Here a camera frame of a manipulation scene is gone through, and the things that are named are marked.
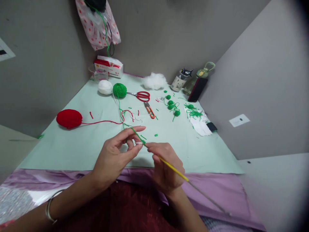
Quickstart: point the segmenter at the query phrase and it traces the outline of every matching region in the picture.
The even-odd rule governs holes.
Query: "hand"
[[[163,163],[159,157],[167,161],[174,168],[185,173],[182,161],[176,155],[174,149],[169,143],[146,143],[148,152],[153,153],[154,160],[154,174],[153,180],[159,187],[160,191],[165,194],[166,197],[172,197],[177,190],[181,188],[183,184],[183,178],[175,173],[170,167]]]
[[[138,132],[145,130],[146,127],[135,126],[133,129]],[[142,149],[143,145],[138,144],[134,146],[133,140],[135,142],[141,141],[131,128],[126,128],[115,137],[105,141],[91,173],[95,183],[101,188],[104,189],[110,186],[128,162],[136,157]],[[129,146],[128,151],[120,153],[119,149],[125,143]]]

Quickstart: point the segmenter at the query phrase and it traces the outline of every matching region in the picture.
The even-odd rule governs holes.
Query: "yellow crochet hook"
[[[174,168],[169,162],[162,159],[160,156],[158,156],[159,159],[165,163],[168,167],[170,167],[174,172],[176,172],[181,178],[183,178],[185,181],[187,181],[193,188],[195,188],[197,191],[199,191],[204,197],[206,197],[211,203],[213,203],[215,206],[217,206],[223,213],[232,216],[230,212],[227,212],[223,207],[221,207],[217,202],[215,202],[213,199],[211,199],[208,195],[206,195],[204,192],[202,192],[198,187],[196,187],[194,184],[192,184],[187,177],[185,177],[180,171],[178,171],[176,168]]]

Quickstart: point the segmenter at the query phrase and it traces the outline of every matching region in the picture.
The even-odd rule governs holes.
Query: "white yarn ball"
[[[113,92],[113,85],[107,80],[101,80],[98,85],[98,90],[101,94],[110,95]]]

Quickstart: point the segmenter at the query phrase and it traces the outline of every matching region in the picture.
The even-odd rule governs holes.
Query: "pink bag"
[[[111,45],[112,41],[113,44],[121,42],[108,1],[106,1],[105,12],[100,12],[105,21],[107,37],[101,16],[97,12],[92,12],[83,0],[75,0],[75,2],[86,36],[95,51]]]

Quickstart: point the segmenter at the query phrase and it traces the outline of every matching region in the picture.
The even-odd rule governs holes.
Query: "silver bangle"
[[[51,206],[51,202],[52,202],[52,200],[54,199],[54,197],[55,197],[58,193],[62,192],[63,190],[64,190],[64,189],[57,191],[56,193],[54,193],[54,195],[52,195],[51,198],[49,198],[48,203],[47,203],[47,206],[46,206],[46,209],[45,209],[45,215],[46,215],[46,217],[48,218],[48,220],[52,221],[52,224],[55,224],[55,223],[57,222],[57,219],[56,219],[56,220],[52,219],[51,215],[49,214],[49,208],[50,208],[50,206]]]

